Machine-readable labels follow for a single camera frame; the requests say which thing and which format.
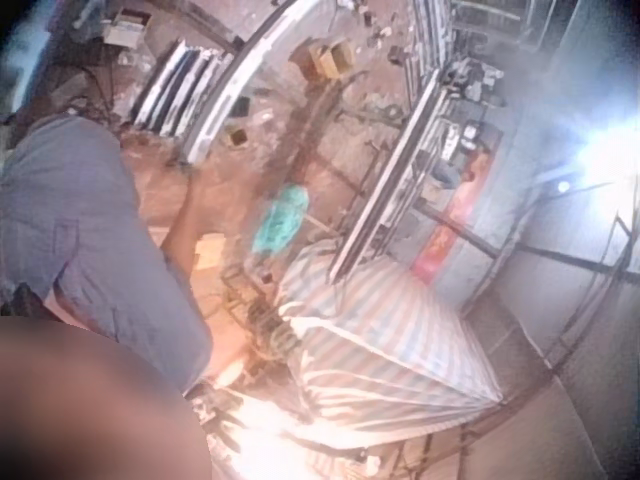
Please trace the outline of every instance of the teal cloth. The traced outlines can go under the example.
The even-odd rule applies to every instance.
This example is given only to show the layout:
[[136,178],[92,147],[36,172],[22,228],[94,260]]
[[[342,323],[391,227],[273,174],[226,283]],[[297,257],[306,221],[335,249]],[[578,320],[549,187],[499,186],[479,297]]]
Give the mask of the teal cloth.
[[273,255],[284,250],[300,230],[308,209],[307,189],[300,185],[285,186],[256,233],[251,253]]

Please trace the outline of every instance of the striped tarp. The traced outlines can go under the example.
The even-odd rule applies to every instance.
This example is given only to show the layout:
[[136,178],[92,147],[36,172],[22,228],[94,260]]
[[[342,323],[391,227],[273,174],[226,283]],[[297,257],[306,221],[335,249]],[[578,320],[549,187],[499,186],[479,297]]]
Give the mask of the striped tarp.
[[289,367],[315,421],[298,432],[334,448],[459,425],[502,398],[466,323],[387,257],[329,285],[334,244],[305,248],[280,284],[280,315],[301,338]]

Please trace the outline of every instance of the blue and white striped cloth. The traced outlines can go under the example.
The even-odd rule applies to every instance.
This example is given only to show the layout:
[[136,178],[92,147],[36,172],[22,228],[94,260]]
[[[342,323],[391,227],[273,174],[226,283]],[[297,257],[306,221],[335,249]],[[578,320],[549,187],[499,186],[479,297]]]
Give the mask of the blue and white striped cloth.
[[413,438],[476,417],[501,399],[468,325],[387,257],[327,281],[332,241],[305,248],[278,294],[301,345],[289,359],[315,418],[298,432],[335,448]]

